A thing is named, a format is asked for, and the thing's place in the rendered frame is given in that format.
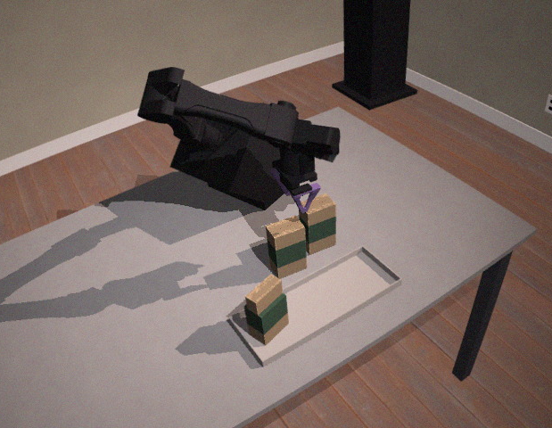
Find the tan block with dark green band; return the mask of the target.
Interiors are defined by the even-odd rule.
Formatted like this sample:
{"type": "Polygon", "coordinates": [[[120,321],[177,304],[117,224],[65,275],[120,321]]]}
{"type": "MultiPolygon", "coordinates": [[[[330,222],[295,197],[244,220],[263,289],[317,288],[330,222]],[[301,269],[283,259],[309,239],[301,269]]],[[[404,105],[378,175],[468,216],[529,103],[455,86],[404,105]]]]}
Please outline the tan block with dark green band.
{"type": "Polygon", "coordinates": [[[295,216],[266,226],[270,267],[277,278],[283,278],[307,268],[305,226],[295,216]],[[271,240],[272,239],[272,240],[271,240]]]}
{"type": "Polygon", "coordinates": [[[267,345],[289,324],[282,280],[269,275],[249,292],[245,299],[247,306],[244,306],[244,311],[249,335],[255,339],[259,338],[261,343],[267,345]]]}
{"type": "Polygon", "coordinates": [[[299,210],[303,225],[304,216],[309,255],[336,245],[336,203],[327,193],[315,197],[307,212],[299,210]]]}

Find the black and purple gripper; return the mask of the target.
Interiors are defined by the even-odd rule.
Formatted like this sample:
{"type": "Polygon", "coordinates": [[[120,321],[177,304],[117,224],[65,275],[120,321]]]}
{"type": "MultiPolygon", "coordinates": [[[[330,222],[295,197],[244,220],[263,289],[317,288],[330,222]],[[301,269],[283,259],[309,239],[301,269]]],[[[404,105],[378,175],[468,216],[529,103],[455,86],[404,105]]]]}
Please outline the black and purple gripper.
{"type": "Polygon", "coordinates": [[[271,169],[271,174],[281,186],[285,195],[292,196],[301,213],[309,210],[310,204],[320,190],[318,183],[300,185],[300,183],[306,181],[314,182],[317,180],[317,173],[315,171],[301,175],[300,155],[305,153],[305,151],[306,148],[298,153],[285,153],[280,150],[280,160],[273,161],[272,166],[274,169],[271,169]],[[305,207],[303,207],[300,198],[307,193],[309,193],[309,198],[305,207]]]}

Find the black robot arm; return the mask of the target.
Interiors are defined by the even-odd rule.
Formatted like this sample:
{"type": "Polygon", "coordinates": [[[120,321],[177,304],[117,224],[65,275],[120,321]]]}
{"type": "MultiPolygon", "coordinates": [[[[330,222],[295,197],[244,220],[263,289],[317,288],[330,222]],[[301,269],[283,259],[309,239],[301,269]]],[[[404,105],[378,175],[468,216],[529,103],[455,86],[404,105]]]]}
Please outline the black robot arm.
{"type": "Polygon", "coordinates": [[[340,129],[298,119],[292,103],[250,103],[219,95],[182,79],[184,72],[175,67],[149,71],[137,116],[172,127],[188,146],[182,155],[190,170],[196,171],[239,129],[285,153],[306,148],[300,155],[301,175],[315,171],[315,158],[333,162],[339,154],[340,129]],[[209,125],[207,119],[214,122],[209,125]]]}

